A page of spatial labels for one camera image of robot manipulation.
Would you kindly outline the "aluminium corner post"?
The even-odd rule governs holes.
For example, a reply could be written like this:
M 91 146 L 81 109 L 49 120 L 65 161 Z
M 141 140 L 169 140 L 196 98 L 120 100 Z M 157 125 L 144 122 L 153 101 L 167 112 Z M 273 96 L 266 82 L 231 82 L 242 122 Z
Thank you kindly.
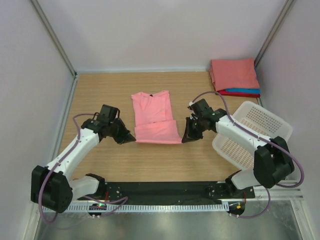
M 59 41 L 52 25 L 50 24 L 50 21 L 48 20 L 43 8 L 41 7 L 38 0 L 30 0 L 29 1 L 31 5 L 33 6 L 36 14 L 38 15 L 40 21 L 42 22 L 44 28 L 46 29 L 50 39 L 53 42 L 53 45 L 55 46 L 56 50 L 58 51 L 59 55 L 61 56 L 64 64 L 66 65 L 67 69 L 71 73 L 72 77 L 75 78 L 77 76 L 77 72 L 74 69 L 70 59 L 68 58 L 61 42 Z
M 276 38 L 278 32 L 280 31 L 282 25 L 284 24 L 286 18 L 290 14 L 292 8 L 294 7 L 296 0 L 286 0 L 284 2 L 283 7 L 281 8 L 278 16 L 276 17 L 265 41 L 263 42 L 255 60 L 254 60 L 254 68 L 256 69 L 260 62 L 262 61 L 264 55 L 266 54 L 268 48 L 271 46 L 273 40 Z

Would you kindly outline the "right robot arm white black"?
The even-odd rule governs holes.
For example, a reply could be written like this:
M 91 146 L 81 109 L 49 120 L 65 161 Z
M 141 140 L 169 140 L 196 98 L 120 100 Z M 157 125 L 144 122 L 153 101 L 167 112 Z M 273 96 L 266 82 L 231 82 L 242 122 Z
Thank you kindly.
M 225 179 L 225 192 L 231 198 L 242 195 L 244 189 L 263 186 L 270 189 L 295 170 L 284 138 L 260 135 L 237 123 L 226 109 L 212 109 L 205 99 L 190 102 L 191 115 L 186 118 L 182 143 L 203 138 L 203 132 L 221 134 L 253 156 L 253 168 L 239 170 Z

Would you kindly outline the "folded salmon t-shirt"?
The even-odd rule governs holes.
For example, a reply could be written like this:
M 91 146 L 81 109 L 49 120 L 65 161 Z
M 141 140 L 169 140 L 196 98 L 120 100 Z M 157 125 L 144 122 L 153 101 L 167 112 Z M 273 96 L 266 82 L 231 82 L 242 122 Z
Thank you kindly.
M 210 70 L 216 91 L 260 88 L 253 58 L 212 59 Z

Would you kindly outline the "white plastic basket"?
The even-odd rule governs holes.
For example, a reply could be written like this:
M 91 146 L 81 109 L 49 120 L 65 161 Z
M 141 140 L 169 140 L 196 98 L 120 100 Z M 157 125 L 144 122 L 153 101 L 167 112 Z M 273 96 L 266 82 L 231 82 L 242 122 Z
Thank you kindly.
M 254 167 L 256 147 L 266 144 L 258 137 L 288 141 L 293 132 L 289 123 L 251 101 L 243 102 L 231 117 L 233 121 L 227 116 L 223 118 L 222 132 L 216 135 L 212 147 L 239 170 Z

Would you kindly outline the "aluminium front rail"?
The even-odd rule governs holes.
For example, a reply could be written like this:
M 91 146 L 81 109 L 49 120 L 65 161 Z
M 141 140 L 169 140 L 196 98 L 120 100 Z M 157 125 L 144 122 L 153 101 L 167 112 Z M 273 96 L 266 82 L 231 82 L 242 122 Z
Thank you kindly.
M 253 188 L 255 198 L 257 200 L 268 200 L 268 195 L 271 200 L 282 201 L 282 200 L 303 200 L 304 196 L 300 188 L 283 188 L 275 186 L 267 190 L 262 186 L 256 186 Z

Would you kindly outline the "right aluminium corner post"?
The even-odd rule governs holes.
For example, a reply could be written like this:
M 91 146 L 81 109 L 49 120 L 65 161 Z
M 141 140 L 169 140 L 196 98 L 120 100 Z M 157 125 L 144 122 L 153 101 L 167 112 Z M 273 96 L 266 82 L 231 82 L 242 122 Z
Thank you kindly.
M 292 8 L 294 7 L 296 0 L 286 0 L 284 2 L 283 7 L 281 8 L 278 16 L 276 17 L 265 41 L 263 42 L 255 60 L 254 60 L 254 68 L 256 69 L 260 62 L 262 61 L 264 55 L 266 54 L 268 48 L 271 46 L 273 40 L 276 38 L 278 32 L 280 31 L 282 25 L 284 24 L 286 18 L 290 14 Z

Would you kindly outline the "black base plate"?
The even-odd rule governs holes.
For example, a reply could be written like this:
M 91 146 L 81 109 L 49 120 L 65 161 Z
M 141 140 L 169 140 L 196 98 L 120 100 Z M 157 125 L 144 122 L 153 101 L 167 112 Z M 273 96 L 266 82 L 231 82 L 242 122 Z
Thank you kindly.
M 93 198 L 108 197 L 114 201 L 120 197 L 129 200 L 150 197 L 153 200 L 169 200 L 183 197 L 193 199 L 253 199 L 253 187 L 243 190 L 230 189 L 225 182 L 219 181 L 163 181 L 163 182 L 103 182 L 99 184 L 97 192 L 90 195 Z

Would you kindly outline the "pink t-shirt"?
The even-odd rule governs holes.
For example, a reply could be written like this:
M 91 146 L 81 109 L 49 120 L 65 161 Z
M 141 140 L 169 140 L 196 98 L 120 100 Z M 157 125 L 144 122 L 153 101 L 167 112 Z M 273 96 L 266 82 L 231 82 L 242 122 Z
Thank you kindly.
M 163 90 L 131 95 L 134 110 L 136 142 L 178 145 L 182 143 L 177 121 L 173 117 L 170 93 Z

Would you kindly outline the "left aluminium corner post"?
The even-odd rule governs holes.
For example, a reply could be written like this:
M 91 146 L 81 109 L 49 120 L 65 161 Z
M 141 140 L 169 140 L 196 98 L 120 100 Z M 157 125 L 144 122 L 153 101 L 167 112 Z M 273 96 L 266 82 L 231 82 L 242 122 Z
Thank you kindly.
M 36 14 L 38 15 L 40 21 L 42 22 L 44 28 L 46 29 L 50 39 L 53 42 L 53 45 L 55 46 L 56 50 L 58 51 L 59 55 L 61 56 L 64 64 L 66 65 L 67 69 L 71 73 L 72 77 L 75 78 L 77 76 L 77 72 L 74 69 L 70 59 L 68 58 L 61 42 L 59 41 L 52 25 L 50 24 L 50 21 L 48 20 L 43 8 L 41 7 L 38 0 L 30 0 L 29 1 L 31 5 L 33 6 Z

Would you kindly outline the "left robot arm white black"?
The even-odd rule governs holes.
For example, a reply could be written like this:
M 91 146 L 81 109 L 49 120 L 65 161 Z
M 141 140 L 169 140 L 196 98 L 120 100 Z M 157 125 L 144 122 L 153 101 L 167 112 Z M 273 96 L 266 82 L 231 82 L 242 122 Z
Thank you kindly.
M 136 139 L 120 118 L 120 110 L 103 105 L 100 112 L 90 113 L 71 143 L 46 166 L 36 166 L 31 173 L 30 199 L 39 207 L 63 213 L 74 200 L 92 197 L 101 200 L 106 194 L 105 179 L 93 173 L 72 180 L 85 156 L 103 139 L 110 137 L 121 145 Z

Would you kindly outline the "folded red t-shirt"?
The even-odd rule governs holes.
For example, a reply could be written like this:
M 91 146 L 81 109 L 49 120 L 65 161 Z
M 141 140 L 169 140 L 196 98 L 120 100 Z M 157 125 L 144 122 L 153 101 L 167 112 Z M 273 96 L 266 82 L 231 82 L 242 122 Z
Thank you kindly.
M 248 98 L 258 98 L 260 94 L 245 94 L 245 93 L 235 93 L 226 92 L 226 89 L 260 89 L 258 82 L 244 82 L 244 81 L 232 81 L 232 82 L 215 82 L 213 86 L 217 92 L 223 96 L 233 96 L 233 97 L 248 97 Z

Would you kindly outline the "folded blue t-shirt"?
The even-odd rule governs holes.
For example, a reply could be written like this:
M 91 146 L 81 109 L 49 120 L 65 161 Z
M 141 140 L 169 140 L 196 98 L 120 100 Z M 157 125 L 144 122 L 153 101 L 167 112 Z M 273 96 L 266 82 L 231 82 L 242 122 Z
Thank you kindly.
M 259 95 L 259 88 L 228 88 L 225 90 L 228 93 L 242 93 L 242 94 L 251 94 L 251 95 Z

